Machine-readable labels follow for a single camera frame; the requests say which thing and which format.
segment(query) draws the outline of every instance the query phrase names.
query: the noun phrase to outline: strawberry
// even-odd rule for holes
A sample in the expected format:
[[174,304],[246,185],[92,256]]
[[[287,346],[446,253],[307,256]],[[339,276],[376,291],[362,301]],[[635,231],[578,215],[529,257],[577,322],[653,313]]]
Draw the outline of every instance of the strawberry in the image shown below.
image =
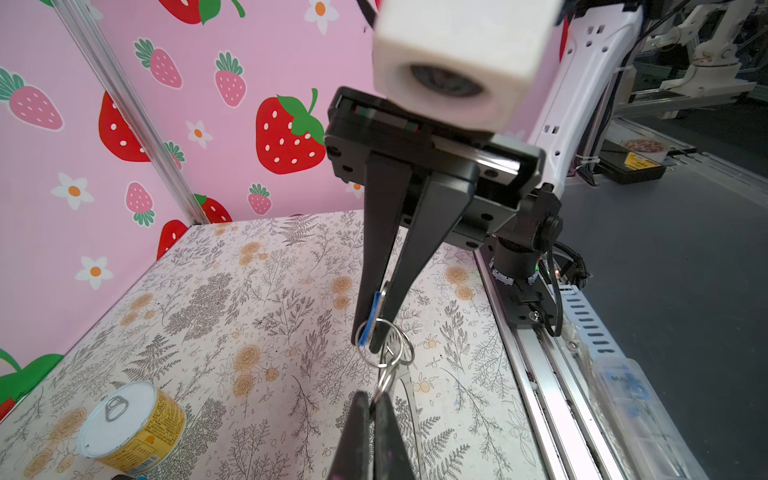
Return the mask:
[[256,113],[256,155],[274,174],[292,174],[315,167],[326,156],[323,124],[294,97],[267,98]]
[[230,217],[227,209],[213,198],[198,194],[195,194],[194,197],[197,198],[197,202],[203,208],[205,216],[208,217],[208,221],[211,223],[227,223],[232,221],[232,217]]
[[261,184],[253,184],[248,189],[250,195],[248,195],[248,203],[256,215],[266,215],[266,212],[272,208],[272,200],[268,197],[270,192],[266,187],[262,187]]
[[219,88],[219,93],[225,104],[235,108],[245,97],[245,80],[241,77],[243,67],[237,64],[237,58],[229,52],[226,57],[223,53],[219,53],[216,66],[219,68],[216,72],[216,86]]
[[[160,0],[160,3],[174,17],[189,24],[201,22],[205,24],[219,15],[219,10],[221,10],[221,0]],[[240,18],[244,17],[243,6],[237,0],[232,0],[232,3],[234,3]]]
[[58,131],[64,127],[53,102],[39,89],[24,86],[24,80],[0,68],[0,101],[7,101],[11,113],[21,121],[36,127]]
[[149,161],[141,144],[136,140],[134,132],[125,123],[118,106],[114,104],[107,92],[104,92],[101,112],[98,115],[98,136],[101,138],[101,143],[121,160]]
[[184,158],[184,152],[181,151],[178,145],[175,145],[172,141],[165,142],[165,149],[168,150],[168,153],[174,158],[174,161],[176,162],[176,166],[179,167],[179,170],[182,168],[182,162],[185,162],[186,159]]
[[125,192],[125,206],[134,213],[134,221],[139,225],[149,227],[154,223],[152,197],[138,182],[128,184]]
[[189,230],[181,220],[171,220],[163,225],[160,232],[160,243],[157,245],[157,259],[159,260],[184,233]]
[[146,38],[139,38],[134,47],[141,64],[150,69],[155,80],[171,88],[181,88],[181,75],[165,50],[155,48]]

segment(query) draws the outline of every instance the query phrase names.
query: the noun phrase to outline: yellow label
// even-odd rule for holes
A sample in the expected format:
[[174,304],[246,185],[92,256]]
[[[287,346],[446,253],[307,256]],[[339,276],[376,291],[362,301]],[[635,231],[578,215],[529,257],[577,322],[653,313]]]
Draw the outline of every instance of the yellow label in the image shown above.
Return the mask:
[[184,430],[184,411],[162,391],[147,424],[115,453],[99,462],[136,475],[154,467],[174,449]]
[[653,160],[648,160],[646,157],[638,155],[633,151],[627,155],[627,160],[624,161],[624,165],[631,170],[643,170],[644,168],[658,167]]

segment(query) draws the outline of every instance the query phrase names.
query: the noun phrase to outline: tin can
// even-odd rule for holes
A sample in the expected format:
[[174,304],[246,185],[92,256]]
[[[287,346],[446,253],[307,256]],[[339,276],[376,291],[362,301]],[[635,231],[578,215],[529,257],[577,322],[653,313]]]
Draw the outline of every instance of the tin can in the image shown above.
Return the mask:
[[173,451],[186,420],[184,410],[151,383],[129,383],[88,416],[80,428],[78,454],[138,475]]

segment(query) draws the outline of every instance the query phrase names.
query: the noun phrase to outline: pull tab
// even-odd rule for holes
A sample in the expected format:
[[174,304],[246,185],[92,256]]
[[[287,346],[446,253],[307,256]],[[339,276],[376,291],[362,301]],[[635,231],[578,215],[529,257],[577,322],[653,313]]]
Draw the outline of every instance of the pull tab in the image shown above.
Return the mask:
[[123,415],[126,410],[128,410],[128,401],[126,399],[119,395],[112,397],[104,407],[104,414],[107,416],[107,422],[114,422],[120,415]]

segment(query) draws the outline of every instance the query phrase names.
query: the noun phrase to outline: pink strawberry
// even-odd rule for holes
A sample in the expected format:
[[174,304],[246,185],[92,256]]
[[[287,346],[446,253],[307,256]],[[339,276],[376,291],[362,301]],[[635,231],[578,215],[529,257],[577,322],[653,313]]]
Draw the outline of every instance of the pink strawberry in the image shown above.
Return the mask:
[[139,225],[149,227],[154,222],[152,197],[138,182],[128,185],[125,193],[125,206],[134,213],[134,221]]
[[227,56],[219,53],[219,59],[216,60],[216,66],[219,71],[216,72],[216,86],[224,99],[224,103],[235,108],[243,97],[245,97],[245,80],[243,67],[237,64],[237,58],[227,52]]
[[173,157],[174,161],[176,162],[176,166],[179,167],[179,170],[182,168],[182,162],[186,161],[184,158],[184,152],[181,151],[178,145],[175,145],[172,141],[165,142],[165,149],[168,150],[168,153]]
[[134,47],[141,64],[152,71],[155,80],[171,88],[181,88],[181,75],[165,50],[155,48],[146,38],[139,38]]
[[270,192],[266,187],[262,187],[261,184],[251,185],[250,195],[248,195],[248,203],[256,215],[266,215],[266,212],[272,208],[272,200],[268,198]]
[[28,124],[54,131],[64,127],[61,115],[43,92],[24,86],[18,74],[11,76],[4,68],[0,68],[0,101],[7,101],[13,115]]

